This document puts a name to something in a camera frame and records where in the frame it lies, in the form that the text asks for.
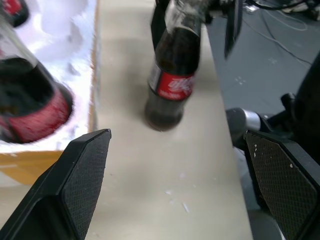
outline white tabletop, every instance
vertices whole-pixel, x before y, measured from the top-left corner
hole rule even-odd
[[[101,1],[98,117],[112,139],[86,240],[251,240],[205,28],[195,90],[182,122],[169,132],[144,122],[154,2]],[[0,189],[0,225],[27,190]]]

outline black cable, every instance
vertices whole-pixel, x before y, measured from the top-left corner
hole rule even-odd
[[[282,10],[282,9],[288,9],[288,8],[293,8],[295,6],[298,6],[300,4],[305,3],[307,0],[302,0],[300,2],[296,2],[290,5],[282,5],[282,6],[264,6],[264,5],[260,5],[259,3],[257,3],[255,0],[248,0],[248,2],[252,5],[255,5],[256,7],[260,8],[260,9],[264,9],[264,10]]]
[[[270,36],[271,36],[274,40],[278,41],[278,40],[276,39],[276,37],[273,35],[273,33],[271,32],[271,29],[270,29],[270,27],[269,27],[269,25],[268,25],[268,23],[267,23],[267,21],[266,21],[266,19],[265,19],[265,16],[264,16],[264,14],[263,14],[263,11],[260,12],[260,15],[261,15],[261,19],[262,19],[262,21],[263,21],[263,23],[264,23],[264,25],[265,25],[265,27],[266,27],[266,30],[268,31],[268,33],[270,34]],[[305,63],[307,63],[307,64],[312,65],[311,62],[309,62],[309,61],[307,61],[307,60],[304,60],[304,59],[296,56],[294,53],[290,52],[289,50],[287,50],[286,48],[284,48],[282,45],[278,44],[278,46],[279,46],[280,48],[282,48],[283,50],[285,50],[285,51],[286,51],[288,54],[290,54],[292,57],[294,57],[294,58],[296,58],[296,59],[298,59],[298,60],[300,60],[300,61],[302,61],[302,62],[305,62]]]

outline soda bottle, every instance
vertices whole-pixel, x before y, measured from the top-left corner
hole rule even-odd
[[[0,14],[1,139],[42,139],[68,120],[72,105],[71,93],[54,81]]]
[[[13,26],[18,27],[29,17],[29,9],[25,0],[1,0],[4,10],[11,16]]]
[[[156,130],[170,130],[183,117],[199,65],[203,9],[203,5],[188,2],[177,8],[179,13],[172,14],[172,23],[167,24],[155,49],[144,115]]]

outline styrofoam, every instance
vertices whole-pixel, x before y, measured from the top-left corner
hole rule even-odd
[[[39,141],[15,144],[0,140],[0,153],[63,151],[71,140],[89,131],[97,0],[26,3],[30,17],[16,32],[54,79],[72,91],[73,113],[65,125]]]

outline cable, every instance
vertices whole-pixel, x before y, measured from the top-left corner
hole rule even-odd
[[[274,39],[274,38],[271,38],[267,35],[264,35],[263,33],[259,32],[258,30],[256,30],[255,28],[253,28],[246,20],[243,19],[243,22],[249,27],[251,28],[254,32],[256,32],[257,34],[261,35],[262,37],[270,40],[270,41],[273,41],[275,43],[277,43],[283,50],[285,50],[286,52],[288,52],[291,56],[293,56],[301,65],[303,65],[305,68],[309,68],[308,66],[306,66],[303,62],[305,63],[308,63],[311,65],[311,62],[308,62],[306,60],[303,60],[299,57],[297,57],[295,54],[293,54],[291,51],[289,51],[286,46],[284,46],[281,42],[279,42],[278,40]]]
[[[306,24],[304,21],[302,21],[302,20],[300,20],[300,19],[297,19],[297,18],[294,18],[294,17],[292,17],[292,16],[287,16],[287,15],[284,14],[282,11],[279,11],[279,10],[278,10],[277,12],[281,13],[283,16],[285,16],[285,17],[288,18],[288,19],[293,19],[293,20],[295,20],[295,21],[297,21],[297,22],[302,23],[302,24],[304,25],[304,28],[297,28],[297,27],[291,26],[291,25],[285,23],[284,21],[280,20],[280,19],[277,18],[276,16],[272,15],[269,11],[267,11],[266,13],[267,13],[270,17],[272,17],[272,18],[274,18],[275,20],[277,20],[278,22],[280,22],[280,23],[282,23],[283,25],[287,26],[288,28],[291,28],[291,29],[297,30],[297,31],[302,31],[302,32],[308,30],[308,26],[307,26],[307,24]]]
[[[304,60],[304,59],[296,56],[294,53],[292,53],[291,51],[289,51],[282,43],[280,44],[280,42],[277,41],[276,37],[275,37],[275,36],[273,35],[273,33],[271,32],[271,29],[270,29],[269,24],[267,23],[267,21],[266,21],[266,19],[265,19],[265,16],[264,16],[263,12],[261,11],[260,14],[261,14],[262,21],[263,21],[263,23],[264,23],[264,25],[265,25],[265,27],[266,27],[266,30],[268,31],[268,33],[270,34],[270,36],[273,38],[273,40],[276,41],[276,43],[277,43],[283,50],[285,50],[287,53],[289,53],[291,56],[293,56],[293,57],[296,58],[297,60],[300,60],[300,61],[302,61],[302,62],[305,62],[305,63],[307,63],[307,64],[312,65],[311,62],[309,62],[309,61],[307,61],[307,60]]]
[[[252,5],[255,5],[258,8],[264,9],[264,10],[271,10],[271,11],[275,11],[275,10],[282,10],[282,9],[288,9],[288,8],[293,8],[295,6],[298,6],[300,4],[305,3],[307,0],[302,0],[300,2],[296,2],[290,5],[282,5],[282,6],[267,6],[267,5],[263,5],[263,4],[259,4],[257,3],[255,0],[248,0],[248,2]]]

